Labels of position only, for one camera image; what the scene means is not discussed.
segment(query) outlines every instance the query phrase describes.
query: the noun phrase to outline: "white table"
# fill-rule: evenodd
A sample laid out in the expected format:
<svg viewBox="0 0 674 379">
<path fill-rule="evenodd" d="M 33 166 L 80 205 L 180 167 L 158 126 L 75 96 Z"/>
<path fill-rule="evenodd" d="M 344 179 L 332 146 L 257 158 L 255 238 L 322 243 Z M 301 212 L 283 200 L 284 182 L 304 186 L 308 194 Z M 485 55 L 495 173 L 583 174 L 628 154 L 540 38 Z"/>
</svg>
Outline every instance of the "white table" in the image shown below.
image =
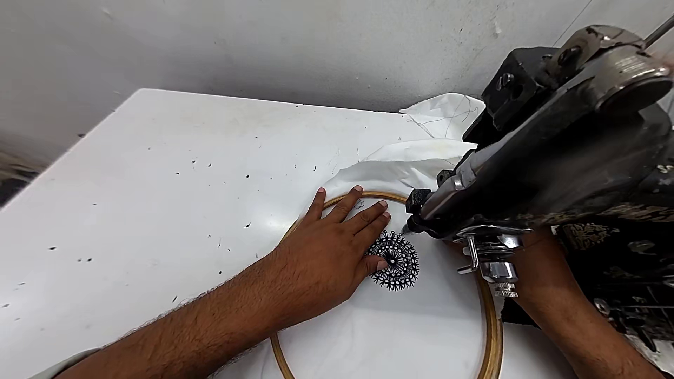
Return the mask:
<svg viewBox="0 0 674 379">
<path fill-rule="evenodd" d="M 2 377 L 217 286 L 267 254 L 340 168 L 423 138 L 395 113 L 136 92 L 0 211 Z M 502 378 L 572 377 L 533 328 L 506 325 L 505 345 Z"/>
</svg>

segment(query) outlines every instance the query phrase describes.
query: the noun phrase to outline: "embroidery hoop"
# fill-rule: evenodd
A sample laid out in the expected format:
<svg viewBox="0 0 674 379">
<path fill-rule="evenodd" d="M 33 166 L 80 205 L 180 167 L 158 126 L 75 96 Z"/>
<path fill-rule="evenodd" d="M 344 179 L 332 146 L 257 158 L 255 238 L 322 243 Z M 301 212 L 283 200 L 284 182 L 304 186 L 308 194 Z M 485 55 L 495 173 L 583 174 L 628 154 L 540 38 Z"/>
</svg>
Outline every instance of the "embroidery hoop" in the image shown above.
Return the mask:
<svg viewBox="0 0 674 379">
<path fill-rule="evenodd" d="M 338 196 L 331 200 L 328 200 L 323 209 L 327 209 L 335 204 L 337 204 L 344 196 Z M 384 200 L 390 200 L 393 202 L 399 202 L 404 204 L 407 198 L 398 194 L 393 194 L 390 192 L 363 192 L 361 195 L 362 198 L 378 198 Z M 286 239 L 286 237 L 295 230 L 295 227 L 299 224 L 300 220 L 295 221 L 290 229 L 283 235 L 281 241 Z M 482 358 L 482 366 L 480 367 L 480 372 L 477 375 L 477 379 L 498 379 L 501 374 L 501 362 L 503 360 L 503 323 L 501 319 L 496 316 L 496 308 L 494 307 L 494 300 L 491 297 L 491 290 L 487 282 L 482 279 L 479 272 L 475 272 L 475 279 L 477 281 L 477 286 L 480 291 L 480 303 L 482 305 L 482 311 L 485 314 L 485 325 L 486 325 L 486 343 L 485 343 L 485 352 Z M 286 358 L 283 356 L 283 350 L 281 349 L 280 341 L 278 340 L 278 333 L 274 333 L 273 336 L 269 338 L 272 342 L 272 350 L 274 351 L 274 357 L 276 358 L 276 363 L 278 368 L 281 371 L 284 379 L 295 379 L 293 373 L 286 362 Z"/>
</svg>

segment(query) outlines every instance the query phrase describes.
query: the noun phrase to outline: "metal lever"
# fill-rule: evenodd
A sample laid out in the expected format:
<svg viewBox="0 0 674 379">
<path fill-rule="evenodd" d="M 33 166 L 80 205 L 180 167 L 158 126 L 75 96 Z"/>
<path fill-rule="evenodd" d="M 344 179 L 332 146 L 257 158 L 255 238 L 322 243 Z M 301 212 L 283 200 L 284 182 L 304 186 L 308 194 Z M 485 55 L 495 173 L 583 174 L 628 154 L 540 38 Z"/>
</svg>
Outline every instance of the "metal lever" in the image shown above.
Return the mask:
<svg viewBox="0 0 674 379">
<path fill-rule="evenodd" d="M 470 252 L 470 266 L 459 268 L 457 271 L 461 275 L 468 274 L 470 272 L 475 272 L 480 266 L 480 260 L 477 258 L 477 247 L 475 246 L 475 236 L 472 234 L 467 235 L 466 242 L 468 244 L 468 251 Z"/>
</svg>

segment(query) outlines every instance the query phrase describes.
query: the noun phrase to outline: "black sewing machine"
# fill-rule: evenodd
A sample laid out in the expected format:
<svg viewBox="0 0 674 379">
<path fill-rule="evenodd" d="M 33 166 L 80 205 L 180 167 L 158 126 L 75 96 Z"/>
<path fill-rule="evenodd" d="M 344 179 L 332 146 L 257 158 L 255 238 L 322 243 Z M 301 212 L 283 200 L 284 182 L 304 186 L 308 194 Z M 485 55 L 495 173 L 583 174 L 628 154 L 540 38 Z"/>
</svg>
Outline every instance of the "black sewing machine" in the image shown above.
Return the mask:
<svg viewBox="0 0 674 379">
<path fill-rule="evenodd" d="M 621 28 L 589 26 L 560 49 L 515 49 L 464 134 L 477 149 L 415 189 L 406 229 L 465 241 L 495 293 L 516 297 L 508 257 L 552 226 L 581 288 L 623 333 L 674 341 L 674 132 L 656 104 L 670 69 Z"/>
</svg>

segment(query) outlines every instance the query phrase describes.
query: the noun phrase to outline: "embroidery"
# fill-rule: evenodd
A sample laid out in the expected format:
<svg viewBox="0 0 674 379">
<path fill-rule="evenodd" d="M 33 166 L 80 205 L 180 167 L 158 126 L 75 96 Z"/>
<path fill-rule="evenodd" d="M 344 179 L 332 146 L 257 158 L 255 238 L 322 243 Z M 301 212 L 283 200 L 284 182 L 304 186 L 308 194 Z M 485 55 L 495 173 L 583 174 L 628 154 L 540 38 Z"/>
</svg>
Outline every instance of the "embroidery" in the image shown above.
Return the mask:
<svg viewBox="0 0 674 379">
<path fill-rule="evenodd" d="M 391 291 L 400 291 L 415 284 L 419 277 L 419 256 L 411 243 L 393 231 L 384 231 L 365 252 L 380 256 L 388 268 L 372 274 L 372 279 Z"/>
</svg>

